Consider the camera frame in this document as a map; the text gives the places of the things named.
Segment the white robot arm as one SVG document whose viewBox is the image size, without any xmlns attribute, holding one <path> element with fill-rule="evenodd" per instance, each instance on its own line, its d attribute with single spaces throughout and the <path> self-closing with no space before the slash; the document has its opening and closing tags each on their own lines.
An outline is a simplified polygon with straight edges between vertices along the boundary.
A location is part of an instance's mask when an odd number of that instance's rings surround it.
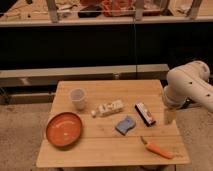
<svg viewBox="0 0 213 171">
<path fill-rule="evenodd" d="M 169 125 L 187 99 L 213 113 L 213 85 L 209 84 L 210 69 L 205 62 L 192 61 L 168 71 L 168 85 L 163 88 L 164 124 Z"/>
</svg>

